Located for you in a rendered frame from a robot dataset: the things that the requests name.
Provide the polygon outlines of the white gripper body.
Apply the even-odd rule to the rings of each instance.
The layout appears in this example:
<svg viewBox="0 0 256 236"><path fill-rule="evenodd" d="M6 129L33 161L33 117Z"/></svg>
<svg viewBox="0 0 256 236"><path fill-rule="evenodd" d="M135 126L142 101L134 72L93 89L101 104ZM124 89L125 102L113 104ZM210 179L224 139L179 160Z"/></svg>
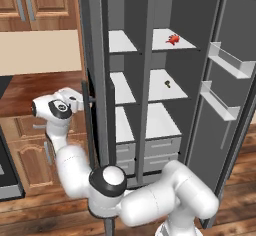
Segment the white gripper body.
<svg viewBox="0 0 256 236"><path fill-rule="evenodd" d="M83 95L81 93L66 87L63 90L63 98L71 106L73 113L84 110Z"/></svg>

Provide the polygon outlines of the white freezer shelf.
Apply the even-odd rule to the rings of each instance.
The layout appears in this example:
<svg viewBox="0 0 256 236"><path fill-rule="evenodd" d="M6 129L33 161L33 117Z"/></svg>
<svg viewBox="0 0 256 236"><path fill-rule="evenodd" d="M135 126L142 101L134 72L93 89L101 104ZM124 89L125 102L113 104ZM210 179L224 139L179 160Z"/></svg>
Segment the white freezer shelf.
<svg viewBox="0 0 256 236"><path fill-rule="evenodd" d="M134 140L134 136L127 119L125 110L122 106L115 108L116 115L116 142L130 142Z"/></svg>
<svg viewBox="0 0 256 236"><path fill-rule="evenodd" d="M128 85L128 82L122 72L113 72L110 74L111 80L115 86L115 102L117 105L135 103L136 100Z"/></svg>
<svg viewBox="0 0 256 236"><path fill-rule="evenodd" d="M136 47L123 30L112 30L109 32L109 51L111 53L133 52Z"/></svg>

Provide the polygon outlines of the grey freezer door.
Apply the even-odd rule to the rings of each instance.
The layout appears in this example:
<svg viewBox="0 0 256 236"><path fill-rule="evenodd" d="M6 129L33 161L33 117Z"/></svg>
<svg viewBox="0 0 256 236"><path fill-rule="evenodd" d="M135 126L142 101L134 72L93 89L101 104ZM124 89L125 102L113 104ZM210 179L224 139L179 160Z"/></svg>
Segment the grey freezer door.
<svg viewBox="0 0 256 236"><path fill-rule="evenodd" d="M104 0L79 0L87 69L95 90L100 165L110 165L108 137L108 32Z"/></svg>

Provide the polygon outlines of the grey freezer drawer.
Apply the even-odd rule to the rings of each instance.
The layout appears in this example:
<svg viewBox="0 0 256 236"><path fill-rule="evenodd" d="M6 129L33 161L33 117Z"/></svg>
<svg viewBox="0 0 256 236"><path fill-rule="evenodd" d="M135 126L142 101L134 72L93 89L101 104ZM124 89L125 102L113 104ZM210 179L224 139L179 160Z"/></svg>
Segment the grey freezer drawer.
<svg viewBox="0 0 256 236"><path fill-rule="evenodd" d="M135 147L135 143L118 145L116 149L116 159L118 161L134 159Z"/></svg>
<svg viewBox="0 0 256 236"><path fill-rule="evenodd" d="M135 173L135 160L123 160L119 161L117 165L125 171L127 175L132 175Z"/></svg>

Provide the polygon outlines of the white fridge shelf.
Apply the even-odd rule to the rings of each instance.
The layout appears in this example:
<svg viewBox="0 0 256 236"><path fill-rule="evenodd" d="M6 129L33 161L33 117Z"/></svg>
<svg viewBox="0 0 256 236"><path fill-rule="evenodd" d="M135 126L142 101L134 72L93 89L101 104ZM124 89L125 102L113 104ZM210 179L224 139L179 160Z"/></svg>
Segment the white fridge shelf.
<svg viewBox="0 0 256 236"><path fill-rule="evenodd" d="M160 138L181 135L181 131L175 124L162 103L148 105L146 138Z"/></svg>
<svg viewBox="0 0 256 236"><path fill-rule="evenodd" d="M164 82L170 81L171 88L168 88ZM175 82L175 80L167 73L165 69L156 69L150 71L149 82L149 100L169 100L187 98L188 95Z"/></svg>
<svg viewBox="0 0 256 236"><path fill-rule="evenodd" d="M181 37L180 41L176 43L175 45L172 45L170 43L167 43L166 40L170 35L177 34L173 32L171 29L154 29L153 30L153 41L152 41L152 49L154 51L156 50L170 50L170 49L191 49L195 48L195 45Z"/></svg>

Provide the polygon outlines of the grey fridge drawer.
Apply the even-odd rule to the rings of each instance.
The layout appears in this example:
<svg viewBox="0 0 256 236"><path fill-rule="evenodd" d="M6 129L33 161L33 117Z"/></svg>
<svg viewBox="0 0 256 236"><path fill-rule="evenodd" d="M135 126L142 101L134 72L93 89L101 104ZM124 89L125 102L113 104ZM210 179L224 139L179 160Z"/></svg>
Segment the grey fridge drawer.
<svg viewBox="0 0 256 236"><path fill-rule="evenodd" d="M178 159L178 153L165 154L159 156L150 156L144 158L144 172L162 170L163 167L172 160Z"/></svg>
<svg viewBox="0 0 256 236"><path fill-rule="evenodd" d="M166 138L145 142L145 157L178 153L181 138Z"/></svg>

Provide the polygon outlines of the red frozen fish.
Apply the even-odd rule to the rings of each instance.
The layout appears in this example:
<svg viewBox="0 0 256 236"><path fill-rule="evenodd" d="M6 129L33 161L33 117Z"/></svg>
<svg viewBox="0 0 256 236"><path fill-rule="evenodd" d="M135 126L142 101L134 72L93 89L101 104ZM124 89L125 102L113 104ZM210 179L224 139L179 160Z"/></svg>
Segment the red frozen fish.
<svg viewBox="0 0 256 236"><path fill-rule="evenodd" d="M180 41L180 37L177 34L170 35L166 40L167 43L170 43L172 45L175 45L179 41Z"/></svg>

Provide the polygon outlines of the grey fridge cabinet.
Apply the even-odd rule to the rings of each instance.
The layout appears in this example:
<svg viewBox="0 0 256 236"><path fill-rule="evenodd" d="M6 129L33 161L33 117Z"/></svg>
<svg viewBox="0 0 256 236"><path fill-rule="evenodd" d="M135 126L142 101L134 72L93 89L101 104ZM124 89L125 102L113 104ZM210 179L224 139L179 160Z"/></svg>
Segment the grey fridge cabinet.
<svg viewBox="0 0 256 236"><path fill-rule="evenodd" d="M196 117L206 53L220 0L104 0L104 21L109 32L123 30L136 47L133 52L109 53L110 74L122 72L136 100L120 104L125 110L135 143L132 186L152 182L161 170L144 172L145 142L180 137L178 160L185 161ZM193 45L191 49L152 49L153 30L169 28ZM150 101L150 71L165 69L187 98ZM162 103L181 135L146 138L148 105Z"/></svg>

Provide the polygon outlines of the grey fridge door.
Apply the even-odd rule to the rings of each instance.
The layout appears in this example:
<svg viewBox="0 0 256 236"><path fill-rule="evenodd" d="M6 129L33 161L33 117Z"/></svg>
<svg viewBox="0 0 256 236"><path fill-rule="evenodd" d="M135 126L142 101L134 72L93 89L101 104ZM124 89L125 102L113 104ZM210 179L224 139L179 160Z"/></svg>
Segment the grey fridge door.
<svg viewBox="0 0 256 236"><path fill-rule="evenodd" d="M212 42L241 61L256 61L256 0L221 0ZM224 121L201 96L187 166L210 190L204 204L215 209L256 109L256 67L250 79L236 79L208 58L203 81L228 106L240 106Z"/></svg>

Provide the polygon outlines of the wooden drawer front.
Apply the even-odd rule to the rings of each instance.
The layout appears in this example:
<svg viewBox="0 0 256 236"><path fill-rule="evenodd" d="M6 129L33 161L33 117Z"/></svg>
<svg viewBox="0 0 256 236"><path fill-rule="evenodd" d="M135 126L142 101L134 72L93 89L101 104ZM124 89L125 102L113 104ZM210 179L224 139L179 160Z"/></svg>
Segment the wooden drawer front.
<svg viewBox="0 0 256 236"><path fill-rule="evenodd" d="M0 126L8 142L26 138L43 138L45 136L45 129L34 129L33 124L45 125L46 121L32 115L0 118ZM84 114L78 112L72 116L69 133L78 134L85 132Z"/></svg>

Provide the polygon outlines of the black hob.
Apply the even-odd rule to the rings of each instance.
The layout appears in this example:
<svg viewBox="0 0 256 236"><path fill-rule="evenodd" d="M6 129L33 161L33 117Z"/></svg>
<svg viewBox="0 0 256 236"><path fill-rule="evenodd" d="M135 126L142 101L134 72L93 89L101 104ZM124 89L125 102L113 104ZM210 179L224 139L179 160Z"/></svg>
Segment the black hob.
<svg viewBox="0 0 256 236"><path fill-rule="evenodd" d="M0 76L0 99L12 80L12 76Z"/></svg>

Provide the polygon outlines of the wooden base cupboard door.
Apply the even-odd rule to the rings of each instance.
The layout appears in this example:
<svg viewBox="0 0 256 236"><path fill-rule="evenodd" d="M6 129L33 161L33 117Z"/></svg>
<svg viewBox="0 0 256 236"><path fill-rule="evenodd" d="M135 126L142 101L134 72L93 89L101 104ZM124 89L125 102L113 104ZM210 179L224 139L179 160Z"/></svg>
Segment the wooden base cupboard door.
<svg viewBox="0 0 256 236"><path fill-rule="evenodd" d="M44 141L48 139L46 137L30 138L8 144L27 196L62 190L55 158L53 165L49 165L44 150Z"/></svg>

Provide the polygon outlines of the black oven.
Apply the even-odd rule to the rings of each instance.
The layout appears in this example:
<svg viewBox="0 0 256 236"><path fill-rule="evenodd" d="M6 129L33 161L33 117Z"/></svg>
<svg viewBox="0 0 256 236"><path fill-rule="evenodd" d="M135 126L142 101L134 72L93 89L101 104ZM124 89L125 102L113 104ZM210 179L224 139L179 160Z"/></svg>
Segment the black oven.
<svg viewBox="0 0 256 236"><path fill-rule="evenodd" d="M24 188L0 127L0 202L24 197Z"/></svg>

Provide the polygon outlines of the pale grey door bin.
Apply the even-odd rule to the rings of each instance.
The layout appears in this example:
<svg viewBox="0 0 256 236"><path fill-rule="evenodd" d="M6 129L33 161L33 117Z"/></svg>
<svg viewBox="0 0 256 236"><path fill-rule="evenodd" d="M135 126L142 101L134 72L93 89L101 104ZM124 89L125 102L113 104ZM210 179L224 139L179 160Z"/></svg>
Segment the pale grey door bin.
<svg viewBox="0 0 256 236"><path fill-rule="evenodd" d="M235 121L240 112L240 106L231 107L228 106L221 98L211 89L211 81L203 81L201 83L201 96L207 101L207 103L214 109L214 111L224 121Z"/></svg>
<svg viewBox="0 0 256 236"><path fill-rule="evenodd" d="M223 50L220 42L210 43L208 58L236 79L250 79L256 67L256 61L241 61Z"/></svg>

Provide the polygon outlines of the wooden wall cupboard door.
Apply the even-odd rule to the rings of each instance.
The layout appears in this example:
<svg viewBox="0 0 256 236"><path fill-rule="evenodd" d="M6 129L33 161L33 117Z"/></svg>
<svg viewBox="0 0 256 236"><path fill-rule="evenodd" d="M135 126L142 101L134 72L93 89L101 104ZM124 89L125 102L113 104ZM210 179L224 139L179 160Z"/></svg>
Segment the wooden wall cupboard door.
<svg viewBox="0 0 256 236"><path fill-rule="evenodd" d="M0 0L0 32L23 31L27 23L21 21L16 0Z"/></svg>
<svg viewBox="0 0 256 236"><path fill-rule="evenodd" d="M74 30L77 28L75 0L31 0L36 31Z"/></svg>

